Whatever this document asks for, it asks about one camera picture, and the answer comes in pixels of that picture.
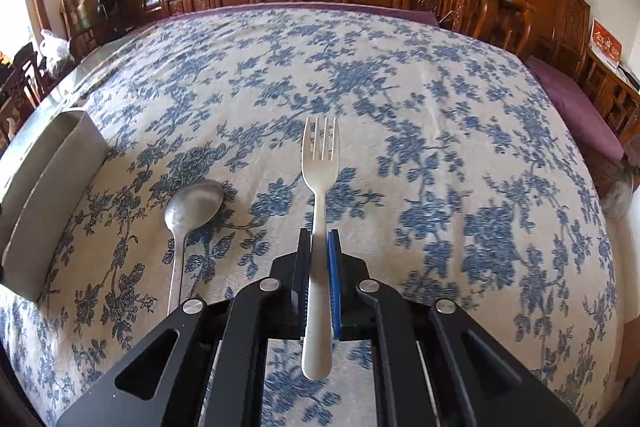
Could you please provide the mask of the metal spoon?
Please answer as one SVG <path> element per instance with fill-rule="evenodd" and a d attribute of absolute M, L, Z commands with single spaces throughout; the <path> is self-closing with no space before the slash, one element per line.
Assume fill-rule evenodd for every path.
<path fill-rule="evenodd" d="M 174 238 L 175 251 L 171 265 L 167 314 L 174 312 L 181 303 L 186 236 L 212 221 L 223 202 L 224 187 L 213 180 L 189 184 L 180 188 L 169 199 L 164 221 Z"/>

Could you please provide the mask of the wooden chair with black bag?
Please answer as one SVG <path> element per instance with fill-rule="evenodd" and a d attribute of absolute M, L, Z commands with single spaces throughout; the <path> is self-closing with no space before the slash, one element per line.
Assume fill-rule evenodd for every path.
<path fill-rule="evenodd" d="M 11 72 L 1 83 L 1 141 L 9 144 L 53 88 L 43 58 L 29 42 L 14 56 Z"/>

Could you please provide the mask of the purple sofa cushion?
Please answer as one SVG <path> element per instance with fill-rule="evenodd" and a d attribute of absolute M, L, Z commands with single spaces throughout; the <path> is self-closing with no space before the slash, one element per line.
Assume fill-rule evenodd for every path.
<path fill-rule="evenodd" d="M 166 17 L 166 20 L 180 20 L 180 18 L 203 17 L 206 15 L 230 15 L 244 12 L 259 12 L 268 10 L 316 10 L 335 11 L 341 13 L 359 13 L 376 16 L 386 16 L 406 20 L 439 28 L 440 23 L 432 12 L 411 11 L 403 9 L 386 8 L 385 6 L 336 3 L 336 2 L 279 2 L 279 3 L 251 3 L 223 6 L 222 8 L 208 9 L 200 12 L 179 13 Z"/>

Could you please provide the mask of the white plastic fork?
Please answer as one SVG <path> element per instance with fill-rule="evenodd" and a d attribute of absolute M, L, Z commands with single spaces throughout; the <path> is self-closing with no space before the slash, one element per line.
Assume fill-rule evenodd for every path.
<path fill-rule="evenodd" d="M 326 193 L 340 168 L 340 132 L 336 118 L 308 117 L 303 143 L 303 179 L 314 194 L 311 258 L 303 338 L 302 372 L 311 381 L 322 381 L 332 369 L 332 323 L 328 254 L 326 253 Z"/>

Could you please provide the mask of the metal rectangular tray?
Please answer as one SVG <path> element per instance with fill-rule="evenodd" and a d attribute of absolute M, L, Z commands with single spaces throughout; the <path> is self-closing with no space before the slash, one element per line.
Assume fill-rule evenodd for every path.
<path fill-rule="evenodd" d="M 58 114 L 1 192 L 1 284 L 35 303 L 58 242 L 108 145 L 80 108 Z"/>

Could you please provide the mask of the blue floral tablecloth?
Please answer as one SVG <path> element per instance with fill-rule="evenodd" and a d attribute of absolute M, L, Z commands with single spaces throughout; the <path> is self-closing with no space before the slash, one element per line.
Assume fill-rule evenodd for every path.
<path fill-rule="evenodd" d="M 183 295 L 264 277 L 310 225 L 309 118 L 340 124 L 326 221 L 371 274 L 454 300 L 587 425 L 610 403 L 614 258 L 561 116 L 503 50 L 399 18 L 269 9 L 139 31 L 38 117 L 85 109 L 108 145 L 38 303 L 1 294 L 1 341 L 46 425 L 166 314 L 163 212 L 204 179 L 226 191 L 186 241 Z"/>

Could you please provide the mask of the red gift box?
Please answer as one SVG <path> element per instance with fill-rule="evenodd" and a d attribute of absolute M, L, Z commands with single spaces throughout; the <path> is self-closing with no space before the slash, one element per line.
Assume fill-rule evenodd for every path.
<path fill-rule="evenodd" d="M 616 72 L 622 57 L 622 44 L 595 18 L 591 23 L 589 47 L 601 62 Z"/>

